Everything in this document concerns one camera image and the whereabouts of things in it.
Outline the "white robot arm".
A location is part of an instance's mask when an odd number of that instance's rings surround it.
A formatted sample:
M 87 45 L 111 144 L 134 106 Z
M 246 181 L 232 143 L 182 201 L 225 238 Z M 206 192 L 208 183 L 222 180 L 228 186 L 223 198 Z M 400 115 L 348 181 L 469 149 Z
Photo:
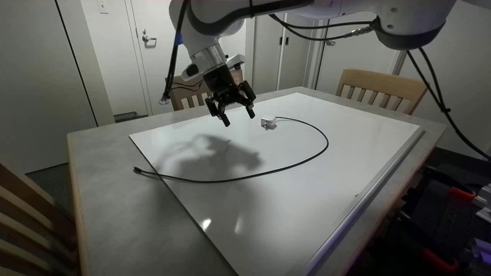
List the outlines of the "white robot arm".
M 170 0 L 168 16 L 176 36 L 191 60 L 190 79 L 202 75 L 209 95 L 205 106 L 211 117 L 229 125 L 225 108 L 242 105 L 254 117 L 255 95 L 242 82 L 232 83 L 219 39 L 234 34 L 243 19 L 292 13 L 294 16 L 326 20 L 369 13 L 369 28 L 377 40 L 397 51 L 415 49 L 435 39 L 456 0 Z

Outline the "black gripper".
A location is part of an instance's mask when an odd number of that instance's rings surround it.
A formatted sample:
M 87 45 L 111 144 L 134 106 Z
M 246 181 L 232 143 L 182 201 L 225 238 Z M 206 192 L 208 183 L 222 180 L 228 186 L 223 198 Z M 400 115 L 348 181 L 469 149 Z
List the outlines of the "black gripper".
M 205 98 L 205 106 L 209 115 L 219 118 L 225 128 L 229 126 L 229 121 L 226 115 L 217 109 L 219 105 L 223 105 L 223 106 L 231 103 L 243 105 L 248 117 L 254 118 L 254 111 L 252 111 L 252 102 L 255 100 L 254 92 L 251 91 L 246 82 L 242 82 L 237 86 L 226 66 L 219 66 L 206 72 L 203 75 L 203 82 L 209 91 L 209 95 Z

